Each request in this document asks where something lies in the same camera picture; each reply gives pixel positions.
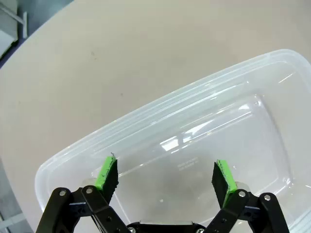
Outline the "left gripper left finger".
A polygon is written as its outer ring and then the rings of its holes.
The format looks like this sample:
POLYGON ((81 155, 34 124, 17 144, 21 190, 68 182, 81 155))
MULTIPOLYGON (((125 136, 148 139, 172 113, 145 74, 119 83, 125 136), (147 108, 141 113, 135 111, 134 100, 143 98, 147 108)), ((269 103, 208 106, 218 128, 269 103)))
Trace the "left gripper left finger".
POLYGON ((118 161, 108 156, 94 185, 71 192, 53 190, 36 233, 74 233, 82 217, 91 217, 100 233, 129 233, 128 227, 109 205, 118 185, 118 161))

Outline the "large clear plastic bin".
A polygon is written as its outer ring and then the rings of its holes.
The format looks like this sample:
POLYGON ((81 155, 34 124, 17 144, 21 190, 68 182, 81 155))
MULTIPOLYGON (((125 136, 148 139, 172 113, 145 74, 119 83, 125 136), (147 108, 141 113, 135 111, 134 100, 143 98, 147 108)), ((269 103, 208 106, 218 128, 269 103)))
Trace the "large clear plastic bin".
POLYGON ((311 233, 311 58, 277 50, 159 98, 89 134, 43 163, 35 193, 92 185, 118 161, 111 206, 125 224, 207 226, 219 211, 216 160, 259 196, 276 195, 291 233, 311 233))

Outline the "white shelf frame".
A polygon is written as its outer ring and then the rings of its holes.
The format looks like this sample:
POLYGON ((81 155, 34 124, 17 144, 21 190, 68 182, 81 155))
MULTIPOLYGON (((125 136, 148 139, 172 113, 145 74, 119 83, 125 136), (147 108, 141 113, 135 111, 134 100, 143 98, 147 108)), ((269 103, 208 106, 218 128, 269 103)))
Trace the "white shelf frame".
POLYGON ((22 38, 28 37, 27 12, 17 14, 17 0, 0 0, 0 57, 13 43, 18 41, 18 26, 22 27, 22 38))

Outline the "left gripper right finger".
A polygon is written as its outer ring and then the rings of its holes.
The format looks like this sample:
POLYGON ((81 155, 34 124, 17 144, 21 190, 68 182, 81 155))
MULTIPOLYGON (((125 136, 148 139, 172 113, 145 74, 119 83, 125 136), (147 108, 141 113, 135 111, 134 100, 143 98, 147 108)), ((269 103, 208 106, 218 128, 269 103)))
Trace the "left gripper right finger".
POLYGON ((214 163, 211 181, 220 210, 206 233, 230 233, 237 220, 248 222, 253 233, 289 233, 284 214, 273 193, 258 197, 237 187, 225 160, 214 163))

